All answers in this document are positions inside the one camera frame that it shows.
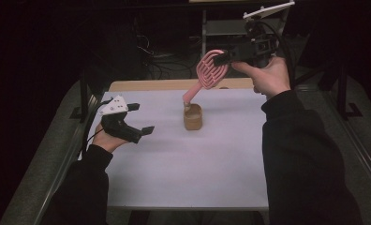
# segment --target black sleeve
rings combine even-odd
[[[293,91],[261,108],[271,224],[363,224],[341,153],[318,114],[305,110]]]
[[[68,169],[41,224],[106,224],[109,178],[105,169],[112,154],[90,145],[82,160]]]

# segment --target black long-sleeve shirt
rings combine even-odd
[[[293,91],[263,106],[262,153],[272,225],[363,224],[345,184],[344,162],[314,111]],[[74,162],[42,224],[105,224],[112,154],[90,145]]]

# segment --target pink spatula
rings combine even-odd
[[[229,69],[228,65],[215,67],[213,57],[224,53],[221,50],[211,50],[206,53],[197,64],[198,82],[192,86],[184,95],[183,102],[185,107],[189,106],[192,98],[197,95],[202,87],[211,89],[216,86],[224,78]]]

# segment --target white tabletop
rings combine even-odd
[[[114,152],[106,170],[109,206],[148,209],[267,209],[261,154],[265,96],[250,89],[201,90],[192,100],[203,126],[183,123],[184,90],[107,92],[140,103],[125,121],[137,129],[155,126],[140,142]],[[101,117],[96,116],[89,136]]]

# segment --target person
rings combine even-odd
[[[319,115],[306,110],[289,87],[285,59],[265,68],[243,62],[231,66],[248,75],[254,90],[267,97],[261,108],[262,154],[270,224],[363,224],[345,183],[341,153]],[[126,141],[96,128],[84,158],[74,162],[54,193],[42,224],[105,224],[112,152]]]

